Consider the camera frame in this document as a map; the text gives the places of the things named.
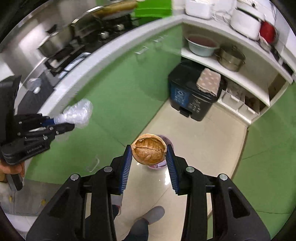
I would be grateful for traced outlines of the person's left hand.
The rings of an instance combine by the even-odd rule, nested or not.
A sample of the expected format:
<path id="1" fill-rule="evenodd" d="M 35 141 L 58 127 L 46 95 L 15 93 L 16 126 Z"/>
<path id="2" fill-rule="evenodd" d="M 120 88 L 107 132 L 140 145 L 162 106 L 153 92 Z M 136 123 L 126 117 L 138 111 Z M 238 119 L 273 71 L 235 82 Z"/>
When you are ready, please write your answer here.
<path id="1" fill-rule="evenodd" d="M 6 175 L 11 174 L 20 174 L 21 177 L 25 176 L 25 163 L 21 162 L 16 165 L 9 165 L 5 161 L 1 160 L 0 163 L 0 172 L 1 172 L 1 177 L 0 177 L 0 182 L 7 182 L 6 180 Z"/>

